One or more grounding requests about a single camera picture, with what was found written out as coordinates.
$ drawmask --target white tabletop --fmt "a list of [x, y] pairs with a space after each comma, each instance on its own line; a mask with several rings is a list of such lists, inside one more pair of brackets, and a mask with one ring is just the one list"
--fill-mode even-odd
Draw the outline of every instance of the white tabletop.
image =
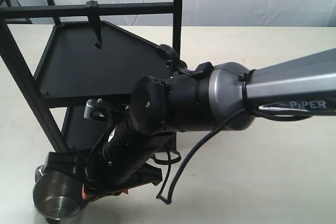
[[[34, 72], [50, 25], [11, 25]], [[171, 27], [126, 27], [157, 44]], [[336, 47], [336, 28], [184, 27], [182, 59], [190, 68], [237, 61], [261, 68]], [[52, 151], [45, 134], [0, 61], [0, 223], [34, 223], [34, 170]], [[64, 109], [53, 113], [62, 123]], [[194, 156], [166, 206], [146, 185], [85, 209], [82, 223], [334, 223], [335, 118], [276, 123], [221, 132]], [[183, 156], [205, 133], [178, 134]]]

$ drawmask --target metal cup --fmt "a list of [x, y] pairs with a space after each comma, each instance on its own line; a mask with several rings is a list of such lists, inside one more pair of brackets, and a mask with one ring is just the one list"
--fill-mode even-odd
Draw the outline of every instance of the metal cup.
[[35, 172], [37, 181], [33, 190], [36, 210], [49, 223], [51, 220], [64, 223], [64, 220], [69, 218], [72, 223], [79, 223], [81, 215], [77, 214], [89, 203], [82, 198], [83, 184], [60, 172], [48, 172], [40, 176], [41, 174], [43, 170], [38, 167]]

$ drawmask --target black tray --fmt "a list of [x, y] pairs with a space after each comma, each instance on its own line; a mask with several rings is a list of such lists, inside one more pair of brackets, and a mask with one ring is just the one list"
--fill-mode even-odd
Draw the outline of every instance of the black tray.
[[82, 106], [90, 98], [128, 103], [143, 76], [172, 75], [155, 52], [156, 44], [102, 22], [103, 47], [88, 22], [54, 26], [34, 78], [49, 108]]
[[[70, 150], [93, 148], [107, 129], [104, 122], [87, 120], [83, 117], [85, 106], [68, 108], [65, 114], [62, 134]], [[171, 139], [171, 147], [176, 150], [176, 135]]]

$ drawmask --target black metal cart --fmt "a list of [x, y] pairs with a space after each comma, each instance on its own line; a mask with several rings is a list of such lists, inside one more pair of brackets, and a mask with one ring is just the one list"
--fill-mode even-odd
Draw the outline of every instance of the black metal cart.
[[[133, 85], [142, 76], [164, 79], [174, 72], [174, 66], [157, 55], [154, 43], [101, 22], [99, 16], [171, 13], [173, 48], [180, 53], [182, 0], [62, 6], [56, 6], [54, 0], [47, 3], [0, 8], [0, 54], [55, 151], [92, 148], [106, 125], [83, 118], [88, 99], [127, 104]], [[60, 17], [66, 16], [88, 16], [89, 21], [61, 22]], [[38, 17], [52, 17], [55, 25], [32, 75], [6, 20]], [[94, 45], [98, 39], [97, 18], [103, 43], [100, 50]], [[57, 107], [67, 107], [61, 130], [50, 112]], [[176, 148], [176, 136], [171, 145]]]

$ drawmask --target black metal frame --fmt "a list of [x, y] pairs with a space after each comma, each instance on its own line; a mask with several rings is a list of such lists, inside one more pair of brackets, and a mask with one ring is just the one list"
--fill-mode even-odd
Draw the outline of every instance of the black metal frame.
[[[5, 21], [11, 18], [52, 17], [55, 25], [61, 25], [60, 17], [87, 16], [85, 5], [56, 6], [54, 0], [47, 0], [47, 3], [48, 6], [0, 8], [0, 54], [53, 148], [56, 152], [64, 152], [68, 150], [68, 146]], [[182, 0], [165, 3], [102, 4], [97, 10], [100, 16], [173, 14], [173, 48], [180, 54]]]

